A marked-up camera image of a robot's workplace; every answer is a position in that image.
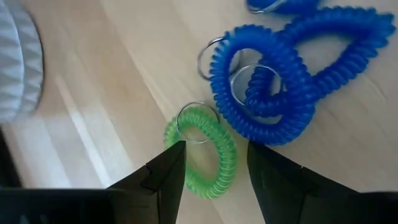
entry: wooden table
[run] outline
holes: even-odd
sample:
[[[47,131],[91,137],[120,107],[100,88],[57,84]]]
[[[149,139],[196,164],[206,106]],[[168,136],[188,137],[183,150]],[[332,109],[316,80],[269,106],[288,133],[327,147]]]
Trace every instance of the wooden table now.
[[[198,51],[242,24],[281,29],[290,17],[252,15],[243,0],[24,0],[45,55],[44,94],[31,118],[4,127],[26,187],[107,187],[163,150],[163,130],[185,103],[213,104],[196,72]],[[396,0],[324,0],[376,6]],[[298,49],[312,73],[345,48],[322,37]],[[317,113],[279,153],[355,190],[398,190],[398,35],[366,73],[321,100]],[[264,223],[236,133],[239,169],[230,191],[203,200],[184,191],[179,223]],[[189,162],[212,174],[209,144]]]

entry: white ribbed object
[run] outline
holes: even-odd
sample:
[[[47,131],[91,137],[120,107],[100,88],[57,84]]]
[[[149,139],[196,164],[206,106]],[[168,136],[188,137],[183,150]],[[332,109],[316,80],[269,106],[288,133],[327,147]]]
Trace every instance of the white ribbed object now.
[[[43,82],[43,53],[28,13],[0,0],[0,123],[36,109]]]

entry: green spiral keychain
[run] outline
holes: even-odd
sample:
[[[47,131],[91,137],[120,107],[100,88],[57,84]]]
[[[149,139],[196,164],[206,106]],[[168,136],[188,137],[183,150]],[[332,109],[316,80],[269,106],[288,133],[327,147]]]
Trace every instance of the green spiral keychain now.
[[[238,163],[235,142],[227,130],[219,124],[217,119],[214,119],[200,108],[188,108],[188,106],[194,104],[207,106],[200,101],[185,105],[165,129],[165,148],[168,149],[173,146],[180,138],[190,141],[182,134],[187,128],[196,127],[203,132],[207,136],[207,140],[190,142],[203,143],[210,140],[215,145],[220,160],[217,175],[212,180],[206,179],[187,165],[185,169],[185,185],[192,192],[203,198],[218,198],[229,189],[235,178]]]

